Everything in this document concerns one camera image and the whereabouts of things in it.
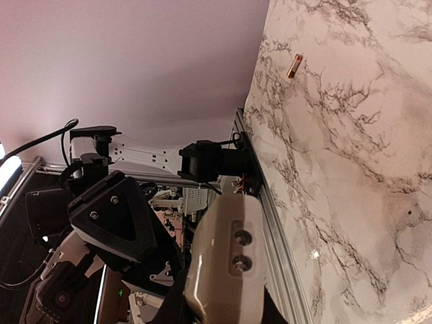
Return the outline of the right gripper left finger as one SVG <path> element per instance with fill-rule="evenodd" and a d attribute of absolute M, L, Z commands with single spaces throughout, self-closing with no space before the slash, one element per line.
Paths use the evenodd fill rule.
<path fill-rule="evenodd" d="M 114 171 L 67 206 L 71 226 L 105 264 L 145 262 L 157 249 L 151 210 L 136 180 Z"/>

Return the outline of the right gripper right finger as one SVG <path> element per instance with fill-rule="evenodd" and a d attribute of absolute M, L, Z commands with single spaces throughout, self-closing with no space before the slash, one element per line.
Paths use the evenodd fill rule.
<path fill-rule="evenodd" d="M 187 269 L 183 269 L 177 274 L 161 305 L 161 322 L 164 324 L 192 323 L 194 321 L 194 314 L 184 297 L 187 274 Z M 264 309 L 261 323 L 287 324 L 267 289 L 265 289 L 264 293 Z"/>

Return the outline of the white remote control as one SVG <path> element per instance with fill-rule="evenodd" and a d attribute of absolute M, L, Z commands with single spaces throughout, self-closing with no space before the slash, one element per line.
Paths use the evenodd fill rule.
<path fill-rule="evenodd" d="M 260 323 L 264 308 L 261 204 L 253 196 L 218 196 L 200 220 L 184 297 L 199 323 Z"/>

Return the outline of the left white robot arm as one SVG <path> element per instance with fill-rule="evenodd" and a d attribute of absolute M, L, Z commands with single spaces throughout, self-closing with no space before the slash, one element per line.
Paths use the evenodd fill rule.
<path fill-rule="evenodd" d="M 254 173 L 243 134 L 170 149 L 134 146 L 112 126 L 79 128 L 70 138 L 72 160 L 59 183 L 26 195 L 32 235 L 59 236 L 34 289 L 38 309 L 56 323 L 74 314 L 89 278 L 103 266 L 133 288 L 160 296 L 182 270 L 180 249 L 158 220 L 144 186 L 109 171 L 111 164 L 154 165 L 199 184 Z"/>

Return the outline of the gold AAA battery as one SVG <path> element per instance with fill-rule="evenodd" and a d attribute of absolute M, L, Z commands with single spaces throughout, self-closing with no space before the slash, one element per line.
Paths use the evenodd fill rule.
<path fill-rule="evenodd" d="M 294 76 L 296 75 L 296 72 L 298 71 L 298 68 L 299 68 L 302 60 L 303 60 L 303 56 L 301 54 L 296 54 L 295 55 L 295 57 L 294 57 L 294 59 L 293 59 L 293 61 L 291 63 L 291 66 L 288 69 L 287 74 L 286 74 L 286 76 L 287 76 L 288 79 L 294 78 Z"/>

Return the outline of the front aluminium rail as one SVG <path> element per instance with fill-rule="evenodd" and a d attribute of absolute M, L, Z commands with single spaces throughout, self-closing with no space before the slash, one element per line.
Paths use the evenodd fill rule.
<path fill-rule="evenodd" d="M 244 110 L 236 110 L 233 132 L 247 132 Z M 270 187 L 263 175 L 257 197 L 263 209 L 265 239 L 265 284 L 280 313 L 288 323 L 312 323 L 294 256 L 288 244 Z"/>

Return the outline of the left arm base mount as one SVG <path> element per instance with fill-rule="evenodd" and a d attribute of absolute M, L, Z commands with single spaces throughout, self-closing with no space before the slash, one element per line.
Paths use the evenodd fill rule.
<path fill-rule="evenodd" d="M 234 132 L 232 141 L 236 150 L 246 157 L 242 175 L 233 183 L 234 192 L 257 198 L 263 186 L 263 175 L 252 143 L 246 132 Z"/>

